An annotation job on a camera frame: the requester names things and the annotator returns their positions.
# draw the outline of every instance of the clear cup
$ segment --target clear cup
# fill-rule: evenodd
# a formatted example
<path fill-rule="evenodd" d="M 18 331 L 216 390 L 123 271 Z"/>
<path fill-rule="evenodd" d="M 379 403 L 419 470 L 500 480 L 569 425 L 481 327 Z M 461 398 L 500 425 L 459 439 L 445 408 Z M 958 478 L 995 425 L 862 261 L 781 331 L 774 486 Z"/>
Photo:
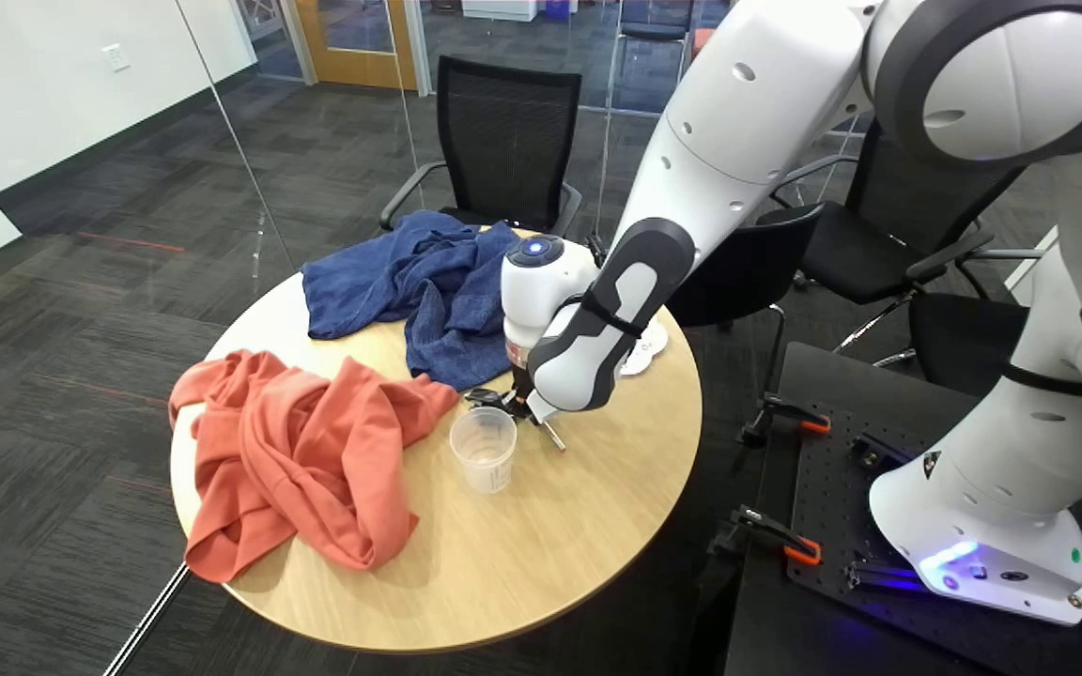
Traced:
<path fill-rule="evenodd" d="M 475 490 L 510 484 L 515 415 L 500 405 L 466 405 L 452 425 L 452 453 Z"/>

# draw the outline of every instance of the orange towel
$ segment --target orange towel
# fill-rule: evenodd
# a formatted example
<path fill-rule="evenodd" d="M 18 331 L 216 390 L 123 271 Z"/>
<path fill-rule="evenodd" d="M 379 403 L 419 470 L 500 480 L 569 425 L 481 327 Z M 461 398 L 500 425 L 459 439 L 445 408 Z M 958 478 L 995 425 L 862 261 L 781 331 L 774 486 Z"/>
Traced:
<path fill-rule="evenodd" d="M 459 390 L 389 384 L 362 360 L 320 379 L 275 354 L 231 354 L 188 369 L 171 413 L 196 403 L 207 403 L 196 420 L 205 505 L 188 568 L 231 582 L 295 533 L 349 572 L 389 562 L 419 523 L 404 494 L 404 449 L 429 436 Z"/>

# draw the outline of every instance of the blue cloth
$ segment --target blue cloth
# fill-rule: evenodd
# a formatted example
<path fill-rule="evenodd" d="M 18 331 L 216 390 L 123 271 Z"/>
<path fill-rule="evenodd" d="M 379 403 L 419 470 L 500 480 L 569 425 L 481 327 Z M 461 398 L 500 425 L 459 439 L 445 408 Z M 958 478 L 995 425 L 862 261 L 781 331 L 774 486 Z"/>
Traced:
<path fill-rule="evenodd" d="M 389 237 L 303 265 L 307 334 L 407 317 L 407 363 L 470 390 L 509 371 L 500 261 L 518 237 L 419 210 Z"/>

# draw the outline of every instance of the office chair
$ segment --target office chair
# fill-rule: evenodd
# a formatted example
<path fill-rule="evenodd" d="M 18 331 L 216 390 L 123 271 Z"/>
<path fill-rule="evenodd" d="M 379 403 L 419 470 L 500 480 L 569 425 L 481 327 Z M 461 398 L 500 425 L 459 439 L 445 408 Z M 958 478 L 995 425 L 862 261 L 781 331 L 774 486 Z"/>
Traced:
<path fill-rule="evenodd" d="M 908 157 L 882 136 L 880 121 L 871 121 L 847 207 L 827 204 L 799 265 L 812 281 L 852 305 L 886 301 L 863 327 L 849 331 L 833 354 L 863 339 L 948 265 L 977 284 L 963 257 L 993 237 L 971 237 L 971 226 L 1017 173 L 1022 168 L 953 168 Z"/>
<path fill-rule="evenodd" d="M 918 291 L 908 301 L 918 371 L 950 390 L 990 395 L 1022 339 L 1025 316 L 1022 305 Z"/>
<path fill-rule="evenodd" d="M 619 0 L 617 45 L 613 45 L 613 63 L 610 63 L 610 110 L 619 105 L 617 82 L 625 68 L 632 63 L 632 45 L 640 45 L 644 51 L 655 51 L 657 45 L 678 48 L 672 86 L 682 82 L 693 60 L 693 7 L 697 0 Z M 647 100 L 647 105 L 627 105 L 627 110 L 660 112 L 660 105 L 667 97 Z"/>
<path fill-rule="evenodd" d="M 518 222 L 550 234 L 564 229 L 581 192 L 564 179 L 581 73 L 523 71 L 439 55 L 437 136 L 445 160 L 426 160 L 379 210 L 395 229 L 400 207 L 437 168 L 452 173 L 461 222 Z"/>
<path fill-rule="evenodd" d="M 771 360 L 762 371 L 759 413 L 746 429 L 749 444 L 759 444 L 771 415 L 788 408 L 774 398 L 781 354 L 787 354 L 787 312 L 778 301 L 788 291 L 806 246 L 822 217 L 822 207 L 793 207 L 762 215 L 752 229 L 738 229 L 715 246 L 693 277 L 667 301 L 682 327 L 730 327 L 732 317 L 774 312 Z"/>

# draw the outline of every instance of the round table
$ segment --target round table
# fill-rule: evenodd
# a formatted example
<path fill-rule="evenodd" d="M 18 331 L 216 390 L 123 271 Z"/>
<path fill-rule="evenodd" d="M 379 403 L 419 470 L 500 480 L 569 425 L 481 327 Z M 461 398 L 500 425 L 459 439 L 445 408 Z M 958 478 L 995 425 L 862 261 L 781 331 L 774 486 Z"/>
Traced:
<path fill-rule="evenodd" d="M 422 514 L 410 543 L 379 572 L 341 572 L 303 540 L 275 549 L 225 589 L 286 630 L 354 648 L 452 648 L 551 618 L 613 582 L 678 505 L 698 445 L 698 371 L 669 312 L 669 350 L 594 413 L 559 413 L 558 449 L 539 425 L 518 429 L 510 486 L 461 484 L 437 433 L 407 449 L 407 494 Z M 207 356 L 270 350 L 295 369 L 335 376 L 356 356 L 407 379 L 404 324 L 374 324 L 341 342 L 307 339 L 300 277 L 258 296 Z M 172 425 L 171 480 L 184 529 L 198 509 L 192 420 Z"/>

